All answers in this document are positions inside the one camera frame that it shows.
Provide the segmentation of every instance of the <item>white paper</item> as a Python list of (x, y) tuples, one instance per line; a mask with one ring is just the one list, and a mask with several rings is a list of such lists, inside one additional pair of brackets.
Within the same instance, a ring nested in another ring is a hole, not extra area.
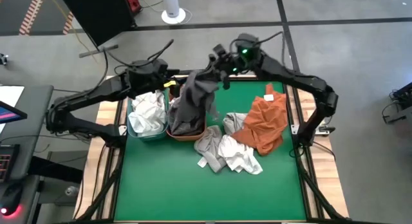
[[(14, 107), (19, 100), (24, 86), (0, 86), (0, 101)], [(6, 124), (0, 124), (0, 133)]]
[(273, 97), (273, 95), (263, 95), (263, 99), (265, 99), (266, 101), (273, 101), (273, 100), (275, 100), (275, 98)]
[(202, 157), (202, 158), (200, 158), (200, 160), (199, 160), (199, 162), (198, 162), (198, 165), (200, 166), (200, 167), (205, 167), (206, 165), (207, 165), (207, 160), (206, 160), (206, 158), (204, 158), (204, 157)]

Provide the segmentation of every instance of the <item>clothing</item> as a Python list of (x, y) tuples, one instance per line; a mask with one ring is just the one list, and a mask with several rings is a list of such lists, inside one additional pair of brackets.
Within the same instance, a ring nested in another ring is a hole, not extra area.
[(226, 166), (225, 159), (218, 154), (220, 140), (219, 126), (210, 126), (206, 129), (205, 134), (194, 143), (194, 149), (206, 158), (207, 163), (215, 173)]
[(266, 95), (273, 95), (273, 101), (256, 97), (252, 103), (243, 129), (231, 135), (242, 144), (249, 145), (265, 156), (279, 147), (282, 132), (288, 125), (286, 95), (273, 90), (272, 84), (266, 85)]
[(198, 135), (203, 132), (206, 112), (218, 116), (213, 104), (218, 83), (197, 79), (199, 72), (189, 74), (180, 97), (169, 110), (170, 131), (174, 136)]
[(241, 144), (230, 135), (243, 127), (246, 114), (228, 113), (223, 119), (224, 135), (219, 143), (218, 154), (224, 157), (227, 165), (233, 171), (240, 173), (243, 169), (250, 174), (261, 173), (262, 167), (253, 156), (253, 148)]
[(160, 91), (144, 93), (132, 100), (133, 112), (129, 122), (137, 136), (151, 136), (161, 133), (166, 123), (165, 100)]

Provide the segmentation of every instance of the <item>keyboard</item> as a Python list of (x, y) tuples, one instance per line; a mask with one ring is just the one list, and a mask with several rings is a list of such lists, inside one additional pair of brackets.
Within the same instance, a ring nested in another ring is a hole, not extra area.
[(18, 144), (0, 144), (0, 183), (8, 181), (19, 154)]

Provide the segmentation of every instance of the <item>brown basket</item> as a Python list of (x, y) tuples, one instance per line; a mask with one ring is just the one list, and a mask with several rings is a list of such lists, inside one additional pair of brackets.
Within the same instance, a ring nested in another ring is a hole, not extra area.
[(202, 133), (195, 135), (195, 136), (174, 136), (172, 134), (170, 134), (169, 129), (166, 130), (166, 133), (172, 137), (173, 139), (177, 140), (177, 141), (196, 141), (198, 139), (200, 139), (206, 132), (206, 121), (205, 121), (205, 129), (203, 130)]

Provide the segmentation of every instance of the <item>concrete floor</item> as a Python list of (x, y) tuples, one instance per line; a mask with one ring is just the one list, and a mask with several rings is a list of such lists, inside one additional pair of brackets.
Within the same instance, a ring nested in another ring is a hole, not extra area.
[[(283, 2), (289, 21), (412, 16), (412, 0)], [(194, 24), (280, 21), (276, 0), (181, 0), (181, 6), (193, 13), (190, 23)], [(158, 12), (145, 8), (136, 19), (141, 26), (163, 25), (159, 18)], [(412, 23), (291, 26), (290, 29), (301, 71), (324, 78), (340, 96), (331, 122), (337, 130), (331, 140), (350, 217), (360, 221), (410, 223), (412, 131), (400, 132), (404, 127), (402, 122), (394, 126), (384, 124), (380, 112), (389, 104), (388, 94), (392, 89), (412, 81)], [(279, 30), (280, 26), (127, 32), (106, 45), (119, 44), (113, 54), (124, 61), (133, 61), (145, 59), (174, 38), (174, 44), (162, 58), (171, 68), (190, 70), (204, 67), (214, 45), (227, 46), (241, 32), (263, 38)], [(79, 36), (92, 47), (84, 34)], [(280, 47), (280, 39), (263, 46), (276, 58), (280, 58)], [(0, 68), (3, 84), (53, 84), (59, 89), (82, 90), (94, 86), (104, 69), (101, 55), (95, 56), (99, 64), (91, 57), (78, 58), (85, 49), (74, 35), (0, 37), (0, 48), (12, 61), (7, 69)], [(112, 75), (117, 63), (109, 59), (109, 65)], [(53, 97), (65, 94), (55, 92)], [(96, 114), (97, 106), (76, 112), (86, 120), (94, 120)], [(51, 143), (51, 151), (88, 148), (81, 142), (42, 138), (39, 149), (47, 143)]]

